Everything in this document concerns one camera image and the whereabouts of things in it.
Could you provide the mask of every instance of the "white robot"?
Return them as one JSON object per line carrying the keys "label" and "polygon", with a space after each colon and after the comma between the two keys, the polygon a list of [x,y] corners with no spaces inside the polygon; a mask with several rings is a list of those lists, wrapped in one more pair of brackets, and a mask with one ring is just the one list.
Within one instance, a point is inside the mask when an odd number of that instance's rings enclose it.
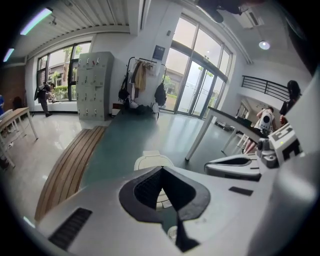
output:
{"label": "white robot", "polygon": [[[259,141],[256,155],[211,161],[206,174],[156,166],[95,183],[52,209],[37,230],[78,256],[275,255],[311,218],[320,196],[317,129],[305,136],[295,118],[320,109],[319,100],[310,101],[318,83],[316,76],[289,123]],[[162,189],[176,211],[175,243],[156,210]]]}

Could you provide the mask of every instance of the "window frame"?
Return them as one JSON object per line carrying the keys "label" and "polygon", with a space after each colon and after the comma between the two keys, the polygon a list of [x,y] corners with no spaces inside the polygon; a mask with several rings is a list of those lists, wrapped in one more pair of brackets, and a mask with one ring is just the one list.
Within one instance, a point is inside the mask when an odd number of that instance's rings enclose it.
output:
{"label": "window frame", "polygon": [[[195,29],[195,32],[194,32],[194,35],[193,35],[193,42],[192,42],[191,48],[186,46],[186,45],[183,45],[182,43],[180,43],[178,41],[175,41],[175,40],[172,40],[172,42],[171,42],[170,48],[172,48],[172,49],[174,49],[174,50],[176,50],[178,52],[181,52],[182,54],[185,54],[185,55],[189,56],[188,63],[187,63],[187,66],[185,67],[185,72],[184,72],[184,76],[183,76],[183,78],[181,80],[181,83],[185,83],[185,81],[186,81],[186,79],[188,77],[188,74],[189,74],[189,70],[190,70],[192,61],[197,60],[197,61],[201,62],[201,66],[206,67],[206,69],[209,70],[210,72],[211,72],[211,70],[213,71],[214,79],[212,81],[210,91],[213,91],[214,86],[216,85],[216,81],[217,81],[218,77],[220,79],[222,79],[222,81],[223,81],[223,84],[222,84],[218,99],[217,99],[217,101],[215,102],[215,104],[213,106],[214,108],[216,108],[216,107],[218,107],[218,105],[219,105],[219,103],[221,101],[221,98],[222,98],[222,96],[224,94],[224,90],[225,90],[226,84],[228,82],[228,77],[229,77],[231,64],[232,64],[232,60],[233,60],[233,53],[231,52],[231,50],[226,46],[226,44],[218,36],[216,36],[212,31],[210,31],[210,29],[208,29],[205,25],[203,25],[199,21],[196,21],[196,20],[192,19],[191,17],[189,17],[189,16],[187,16],[187,15],[185,15],[183,13],[180,16],[180,19],[184,19],[185,21],[187,21],[187,22],[189,22],[189,23],[191,23],[191,24],[196,26],[196,29]],[[219,59],[218,59],[217,66],[214,65],[211,62],[210,62],[210,65],[208,65],[208,63],[206,61],[204,61],[204,57],[202,55],[200,55],[198,52],[195,51],[195,46],[196,46],[196,41],[197,41],[197,38],[198,38],[199,30],[202,30],[209,37],[211,37],[218,45],[220,45],[220,54],[219,54]],[[221,62],[222,62],[222,57],[223,57],[224,51],[229,55],[229,59],[228,59],[227,68],[226,68],[225,74],[220,70],[220,66],[221,66]],[[181,97],[182,97],[182,93],[181,93],[182,90],[184,90],[184,86],[180,86],[180,88],[179,88],[178,97],[177,97],[177,100],[176,100],[175,108],[173,110],[174,113],[178,112],[178,106],[180,104],[180,100],[181,100]],[[200,116],[203,116],[204,113],[205,113],[205,109],[202,110]]]}
{"label": "window frame", "polygon": [[[73,44],[70,44],[70,45],[66,45],[64,47],[61,47],[61,48],[55,50],[55,51],[48,52],[47,54],[39,57],[38,60],[37,60],[37,66],[36,66],[36,77],[35,77],[36,78],[36,87],[38,87],[40,85],[40,84],[38,84],[38,74],[42,73],[43,71],[45,71],[44,80],[48,81],[50,55],[55,53],[55,52],[58,52],[60,50],[72,47],[71,54],[70,54],[70,59],[69,59],[69,69],[68,69],[68,78],[67,78],[68,99],[57,100],[57,102],[75,102],[75,101],[77,101],[76,99],[72,99],[72,87],[71,87],[71,86],[75,85],[77,81],[71,81],[72,80],[71,76],[72,76],[73,63],[77,63],[79,61],[79,58],[75,58],[74,59],[73,57],[75,56],[76,47],[78,45],[83,45],[83,44],[88,44],[88,43],[92,44],[92,41],[77,42],[77,43],[73,43]],[[40,65],[40,60],[45,56],[47,56],[45,67],[38,70],[38,67]]]}

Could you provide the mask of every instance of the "door frame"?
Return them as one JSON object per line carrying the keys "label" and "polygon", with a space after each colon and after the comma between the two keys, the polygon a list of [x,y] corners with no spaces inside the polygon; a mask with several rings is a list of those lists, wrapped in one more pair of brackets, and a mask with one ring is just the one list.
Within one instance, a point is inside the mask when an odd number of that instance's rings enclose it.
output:
{"label": "door frame", "polygon": [[[180,86],[180,89],[179,89],[179,93],[178,93],[178,97],[177,97],[177,100],[175,102],[175,106],[174,106],[174,113],[175,114],[180,114],[180,115],[184,115],[184,116],[188,116],[188,117],[193,117],[193,118],[199,118],[199,119],[202,119],[205,112],[206,112],[206,109],[208,107],[208,104],[209,104],[209,101],[210,101],[210,97],[211,97],[211,94],[212,94],[212,91],[214,89],[214,86],[215,86],[215,83],[217,81],[217,75],[215,74],[215,72],[213,70],[209,70],[206,66],[204,66],[204,61],[201,62],[199,61],[198,59],[192,59],[192,58],[189,58],[190,59],[190,62],[188,63],[187,65],[187,72],[185,72],[185,78],[183,79],[183,83],[181,84]],[[187,80],[188,80],[188,76],[189,76],[189,71],[190,71],[190,68],[191,68],[191,65],[192,65],[192,62],[198,64],[199,66],[201,66],[203,69],[202,69],[202,73],[201,73],[201,76],[200,76],[200,80],[197,84],[197,88],[196,88],[196,91],[195,91],[195,94],[197,96],[193,97],[192,99],[192,103],[191,103],[191,106],[190,106],[190,109],[188,112],[182,112],[182,111],[179,111],[178,108],[179,108],[179,105],[180,105],[180,102],[181,102],[181,99],[182,99],[182,96],[183,96],[183,93],[184,93],[184,90],[185,90],[185,87],[186,87],[186,83],[187,83]],[[199,98],[199,93],[200,93],[200,90],[202,89],[203,87],[203,81],[204,81],[204,78],[205,78],[205,75],[206,73],[210,72],[213,74],[213,80],[211,82],[211,86],[210,86],[210,89],[209,89],[209,92],[208,92],[208,95],[205,99],[205,102],[204,102],[204,105],[203,105],[203,108],[201,110],[201,113],[200,115],[196,115],[196,114],[192,114],[192,112],[194,111],[194,108],[195,108],[195,105],[196,105],[196,101],[198,100]]]}

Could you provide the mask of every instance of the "locker door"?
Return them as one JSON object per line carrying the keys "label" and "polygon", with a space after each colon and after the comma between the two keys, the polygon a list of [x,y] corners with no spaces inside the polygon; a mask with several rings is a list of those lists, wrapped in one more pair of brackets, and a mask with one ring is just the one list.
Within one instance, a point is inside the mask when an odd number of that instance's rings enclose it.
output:
{"label": "locker door", "polygon": [[76,87],[84,87],[85,86],[85,80],[86,80],[86,69],[78,70],[76,74]]}
{"label": "locker door", "polygon": [[81,99],[83,98],[83,91],[81,91],[81,89],[78,89],[76,87],[76,92],[75,92],[75,99],[76,99],[76,103],[81,103]]}
{"label": "locker door", "polygon": [[78,61],[78,70],[86,69],[86,63],[88,59],[89,53],[81,53]]}
{"label": "locker door", "polygon": [[86,105],[83,103],[77,103],[76,106],[77,106],[79,119],[85,119],[86,118]]}
{"label": "locker door", "polygon": [[79,69],[93,69],[96,66],[96,53],[80,54]]}
{"label": "locker door", "polygon": [[84,86],[93,86],[94,85],[94,70],[86,69],[85,78],[84,78]]}
{"label": "locker door", "polygon": [[92,109],[92,119],[96,121],[104,121],[105,120],[105,111],[104,105],[101,103],[96,102],[93,105]]}
{"label": "locker door", "polygon": [[103,104],[104,103],[104,87],[96,86],[93,91],[93,98],[96,103]]}
{"label": "locker door", "polygon": [[94,97],[94,93],[93,93],[93,89],[91,87],[85,87],[84,90],[84,102],[89,104],[90,102],[93,102],[93,97]]}
{"label": "locker door", "polygon": [[106,69],[96,68],[93,72],[93,80],[95,86],[104,86],[105,85],[105,77]]}
{"label": "locker door", "polygon": [[95,67],[98,69],[106,69],[109,54],[105,52],[96,53],[95,57]]}

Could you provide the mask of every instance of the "ceiling light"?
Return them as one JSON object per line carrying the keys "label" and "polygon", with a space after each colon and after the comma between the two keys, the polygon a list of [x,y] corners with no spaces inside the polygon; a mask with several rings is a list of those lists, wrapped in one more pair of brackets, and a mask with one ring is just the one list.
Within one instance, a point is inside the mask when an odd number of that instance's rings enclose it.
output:
{"label": "ceiling light", "polygon": [[270,48],[270,44],[266,41],[261,41],[259,43],[259,47],[262,49],[262,50],[268,50]]}
{"label": "ceiling light", "polygon": [[10,49],[7,51],[6,55],[4,56],[3,62],[6,62],[6,61],[9,59],[9,57],[10,57],[10,55],[12,54],[13,51],[14,51],[13,48],[10,48]]}
{"label": "ceiling light", "polygon": [[45,17],[52,13],[52,10],[48,8],[44,8],[40,11],[21,31],[20,35],[26,35],[32,28],[37,25],[40,21],[42,21]]}

